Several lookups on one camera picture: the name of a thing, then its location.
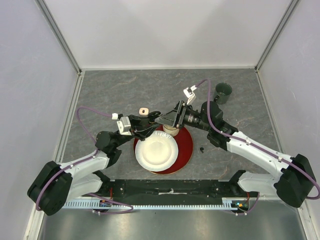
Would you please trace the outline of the black earbud charging case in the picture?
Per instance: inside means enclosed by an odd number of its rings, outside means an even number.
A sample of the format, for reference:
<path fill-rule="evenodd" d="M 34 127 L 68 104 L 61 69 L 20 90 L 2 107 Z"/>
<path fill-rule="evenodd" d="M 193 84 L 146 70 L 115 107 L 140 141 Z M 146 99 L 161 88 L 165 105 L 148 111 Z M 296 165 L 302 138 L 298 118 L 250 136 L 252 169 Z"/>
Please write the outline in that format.
<path fill-rule="evenodd" d="M 156 119 L 161 115 L 161 112 L 156 110 L 156 111 L 152 111 L 147 115 L 148 118 L 148 122 L 150 124 L 153 124 L 156 122 Z"/>

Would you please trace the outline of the pink earbud charging case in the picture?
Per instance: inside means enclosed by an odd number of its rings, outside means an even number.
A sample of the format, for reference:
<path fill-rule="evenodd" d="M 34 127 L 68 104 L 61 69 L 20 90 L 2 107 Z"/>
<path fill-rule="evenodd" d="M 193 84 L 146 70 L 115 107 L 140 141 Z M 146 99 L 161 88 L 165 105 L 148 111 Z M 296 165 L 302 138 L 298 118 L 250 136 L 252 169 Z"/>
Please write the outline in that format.
<path fill-rule="evenodd" d="M 141 107 L 138 111 L 139 115 L 147 116 L 149 114 L 149 109 L 146 107 Z"/>

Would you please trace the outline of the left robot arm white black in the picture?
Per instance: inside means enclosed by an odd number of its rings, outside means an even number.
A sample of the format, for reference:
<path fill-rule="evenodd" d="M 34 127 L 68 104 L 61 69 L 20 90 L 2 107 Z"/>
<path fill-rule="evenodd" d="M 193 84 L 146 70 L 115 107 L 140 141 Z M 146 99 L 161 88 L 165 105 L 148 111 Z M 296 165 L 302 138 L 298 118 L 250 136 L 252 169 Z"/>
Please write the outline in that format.
<path fill-rule="evenodd" d="M 79 159 L 56 163 L 47 162 L 27 191 L 27 196 L 35 203 L 37 211 L 51 216 L 63 205 L 77 197 L 95 193 L 106 196 L 110 185 L 97 173 L 114 165 L 121 155 L 119 146 L 132 139 L 145 140 L 159 127 L 156 119 L 160 111 L 153 111 L 146 116 L 114 113 L 118 130 L 101 131 L 94 138 L 95 151 Z"/>

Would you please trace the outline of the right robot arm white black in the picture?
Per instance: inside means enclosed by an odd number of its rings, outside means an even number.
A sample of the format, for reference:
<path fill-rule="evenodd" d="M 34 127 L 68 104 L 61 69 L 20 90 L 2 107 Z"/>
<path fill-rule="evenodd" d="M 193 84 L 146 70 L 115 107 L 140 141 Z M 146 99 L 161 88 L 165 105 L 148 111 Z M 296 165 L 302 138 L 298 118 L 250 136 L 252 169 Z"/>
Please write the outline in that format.
<path fill-rule="evenodd" d="M 306 199 L 320 198 L 319 195 L 309 195 L 313 188 L 319 189 L 320 186 L 305 156 L 290 156 L 254 141 L 224 121 L 223 111 L 213 101 L 204 102 L 200 111 L 179 101 L 173 110 L 158 116 L 155 121 L 173 128 L 190 126 L 207 131 L 207 139 L 212 145 L 242 156 L 267 172 L 258 174 L 239 170 L 235 181 L 229 184 L 229 191 L 235 197 L 245 192 L 259 192 L 277 196 L 295 208 Z"/>

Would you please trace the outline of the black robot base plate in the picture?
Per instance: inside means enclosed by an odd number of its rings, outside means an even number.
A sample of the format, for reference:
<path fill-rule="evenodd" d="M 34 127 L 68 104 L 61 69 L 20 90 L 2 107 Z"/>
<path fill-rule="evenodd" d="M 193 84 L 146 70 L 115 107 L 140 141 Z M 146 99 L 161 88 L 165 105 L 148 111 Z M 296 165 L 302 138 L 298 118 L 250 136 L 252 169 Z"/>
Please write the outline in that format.
<path fill-rule="evenodd" d="M 116 179 L 97 194 L 129 205 L 220 205 L 223 198 L 247 199 L 236 183 L 213 179 Z"/>

